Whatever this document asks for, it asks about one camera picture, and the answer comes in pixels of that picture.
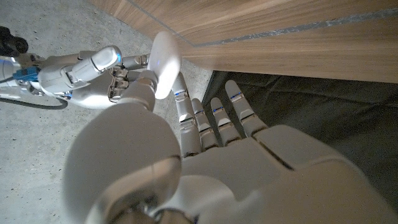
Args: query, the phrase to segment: white robotic hand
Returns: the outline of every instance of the white robotic hand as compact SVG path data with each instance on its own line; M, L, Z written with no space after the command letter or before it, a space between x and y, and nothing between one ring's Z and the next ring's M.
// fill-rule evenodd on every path
M179 146L153 114L147 70L73 143L63 178L76 223L396 223L397 215L350 161L288 126L268 128L234 81L226 91L242 138L212 99L218 143L182 74L173 86Z
M102 75L105 70L121 63L121 57L117 46L107 46L76 64L70 64L64 58L58 62L49 58L52 64L44 66L37 78L47 95L65 96L72 90L88 86L91 80Z

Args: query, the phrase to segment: black cable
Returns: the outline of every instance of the black cable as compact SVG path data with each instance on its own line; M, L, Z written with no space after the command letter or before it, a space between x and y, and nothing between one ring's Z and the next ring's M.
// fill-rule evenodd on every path
M19 100L10 100L10 99L5 99L5 98L0 98L0 102L12 103L15 105L28 106L31 108L45 109L45 110L62 110L68 106L68 102L66 100L59 99L59 98L57 98L57 100L61 103L61 105L58 105L58 106L37 105L34 103L26 103L26 102L19 101Z
M9 82L11 80L14 80L14 77L9 77L9 78L6 78L5 80L1 80L0 83Z

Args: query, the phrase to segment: white oval object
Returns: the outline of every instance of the white oval object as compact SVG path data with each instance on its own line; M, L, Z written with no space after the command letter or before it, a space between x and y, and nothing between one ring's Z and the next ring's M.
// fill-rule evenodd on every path
M164 99L169 95L180 67L181 55L173 35L166 31L158 33L150 51L147 67L157 77L157 99Z

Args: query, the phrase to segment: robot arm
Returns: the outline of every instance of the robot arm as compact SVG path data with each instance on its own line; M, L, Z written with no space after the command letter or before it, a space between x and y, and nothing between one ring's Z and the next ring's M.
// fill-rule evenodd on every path
M217 127L211 127L178 74L175 42L163 33L154 47L158 37L174 47L166 54L152 49L151 58L162 58L159 63L149 60L148 70L73 143L63 178L65 214L73 222L398 222L355 165L296 129L268 128L234 81L225 88L240 124L233 124L214 98ZM170 126L152 113L155 98L170 89L181 146ZM235 125L242 125L245 138Z

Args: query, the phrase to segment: robotic hand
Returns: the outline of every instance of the robotic hand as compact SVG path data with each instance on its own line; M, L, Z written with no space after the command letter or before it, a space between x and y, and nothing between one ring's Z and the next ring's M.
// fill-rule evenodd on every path
M169 94L181 64L177 44L165 32L154 41L153 57L148 54L122 58L117 46L107 46L98 52L81 51L45 60L26 53L24 39L12 36L5 27L0 29L5 30L0 35L0 98L20 98L23 92L56 97L85 108L105 109L114 105L139 76L133 70L147 68L154 72L158 83L155 97L163 99Z
M173 72L170 84L167 71L175 67L165 65L172 61L157 68L149 62L72 145L63 178L71 222L398 222L355 165L296 129L268 128L234 81L225 89L245 138L219 99L211 101L213 129L200 101L189 98L182 74ZM175 95L181 146L152 113L159 86Z

